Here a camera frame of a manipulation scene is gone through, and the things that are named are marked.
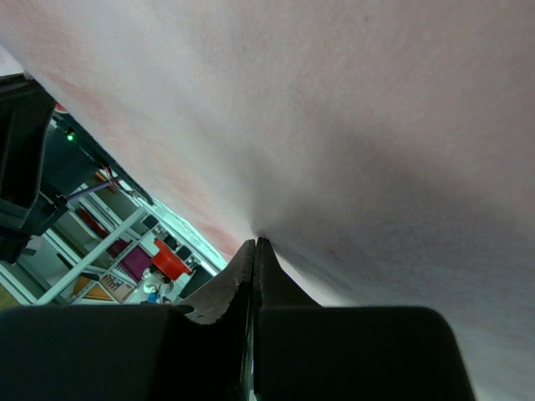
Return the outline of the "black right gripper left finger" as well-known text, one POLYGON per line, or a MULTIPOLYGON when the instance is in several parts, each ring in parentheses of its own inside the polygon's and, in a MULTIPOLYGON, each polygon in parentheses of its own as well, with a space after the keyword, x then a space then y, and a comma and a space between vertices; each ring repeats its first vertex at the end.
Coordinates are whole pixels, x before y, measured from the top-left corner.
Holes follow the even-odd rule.
POLYGON ((1 315, 4 400, 233 400, 254 241, 176 305, 19 307, 1 315))

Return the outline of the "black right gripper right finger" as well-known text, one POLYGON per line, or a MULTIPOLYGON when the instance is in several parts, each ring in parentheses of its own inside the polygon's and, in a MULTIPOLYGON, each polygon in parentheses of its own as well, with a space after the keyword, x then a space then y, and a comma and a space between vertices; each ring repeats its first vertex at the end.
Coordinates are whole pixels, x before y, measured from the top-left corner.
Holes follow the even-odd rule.
POLYGON ((427 307, 323 307, 269 240, 254 257, 254 390, 261 400, 472 400, 454 333, 427 307))

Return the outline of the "pink t shirt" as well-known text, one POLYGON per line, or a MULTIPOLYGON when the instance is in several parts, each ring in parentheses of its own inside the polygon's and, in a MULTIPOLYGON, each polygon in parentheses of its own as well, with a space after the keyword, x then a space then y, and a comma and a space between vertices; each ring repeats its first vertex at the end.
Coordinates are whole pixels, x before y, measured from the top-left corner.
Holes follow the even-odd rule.
POLYGON ((4 1, 1 48, 223 256, 433 308, 533 399, 533 2, 4 1))

